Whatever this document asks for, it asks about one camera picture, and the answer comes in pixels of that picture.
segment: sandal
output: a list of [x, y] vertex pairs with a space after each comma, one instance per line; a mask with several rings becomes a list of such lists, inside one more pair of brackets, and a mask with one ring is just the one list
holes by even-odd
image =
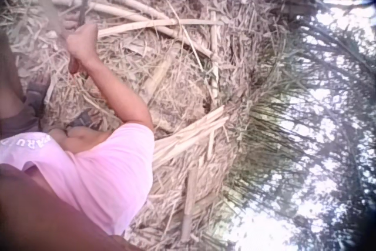
[[42, 118], [44, 114], [44, 100], [51, 83], [50, 76], [39, 75], [34, 81], [30, 81], [26, 89], [25, 103], [35, 111], [37, 118]]
[[93, 130], [98, 130], [102, 124], [102, 120], [99, 120], [99, 111], [94, 109], [86, 109], [77, 118], [71, 121], [67, 128], [84, 126], [86, 128], [91, 128]]

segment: bright sky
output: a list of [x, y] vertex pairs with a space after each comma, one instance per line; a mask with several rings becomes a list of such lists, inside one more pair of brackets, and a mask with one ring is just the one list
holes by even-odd
[[[351, 5], [349, 1], [337, 1], [337, 3]], [[343, 17], [344, 11], [338, 8], [332, 9], [333, 16], [331, 15], [317, 15], [320, 22], [329, 25], [333, 20], [338, 21], [338, 25], [341, 28], [345, 28], [349, 24], [349, 17]], [[351, 20], [354, 25], [365, 28], [366, 35], [373, 36], [370, 29], [370, 19], [373, 17], [374, 25], [376, 25], [376, 9], [369, 7], [367, 9], [353, 9], [351, 13], [356, 19], [356, 22]], [[328, 91], [324, 89], [316, 90], [312, 92], [316, 99], [322, 99], [328, 95]], [[323, 121], [322, 128], [326, 138], [332, 139], [331, 131], [334, 125], [331, 121]], [[292, 129], [292, 124], [286, 123], [283, 125], [286, 128]], [[308, 132], [304, 128], [296, 127], [295, 130], [299, 131], [302, 135], [308, 135]], [[322, 139], [323, 136], [317, 136], [317, 139]], [[334, 164], [327, 162], [326, 167], [333, 169]], [[324, 180], [317, 183], [317, 193], [322, 191], [329, 191], [335, 189], [336, 184], [331, 180]], [[305, 216], [307, 218], [317, 215], [322, 210], [322, 205], [313, 202], [297, 201], [298, 211], [297, 214]], [[269, 251], [269, 250], [297, 250], [296, 246], [286, 246], [284, 243], [290, 236], [291, 231], [294, 228], [293, 225], [286, 221], [278, 221], [270, 218], [266, 213], [254, 213], [251, 208], [247, 209], [245, 214], [242, 215], [242, 221], [238, 218], [233, 220], [234, 228], [232, 231], [225, 235], [225, 239], [237, 242], [237, 248], [241, 250], [256, 250], [256, 251]], [[315, 232], [320, 230], [320, 220], [316, 220], [313, 229]]]

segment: dark shorts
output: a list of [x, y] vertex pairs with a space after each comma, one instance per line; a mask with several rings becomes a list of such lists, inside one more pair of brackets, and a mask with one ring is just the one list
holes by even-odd
[[25, 105], [17, 115], [0, 120], [0, 139], [10, 138], [24, 132], [40, 132], [39, 119], [33, 107]]

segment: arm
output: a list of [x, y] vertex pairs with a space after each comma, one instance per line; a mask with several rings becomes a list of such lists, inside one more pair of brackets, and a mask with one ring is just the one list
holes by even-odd
[[81, 61], [108, 104], [124, 123], [139, 123], [153, 130], [150, 112], [142, 98], [100, 61], [96, 53], [97, 37], [98, 28], [95, 24], [81, 26], [67, 37], [68, 51]]

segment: pink shirt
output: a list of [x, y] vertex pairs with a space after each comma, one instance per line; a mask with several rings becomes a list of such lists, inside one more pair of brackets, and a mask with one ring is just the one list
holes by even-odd
[[0, 140], [0, 163], [35, 165], [53, 191], [109, 235], [120, 235], [152, 187], [153, 132], [128, 123], [91, 150], [72, 154], [46, 133]]

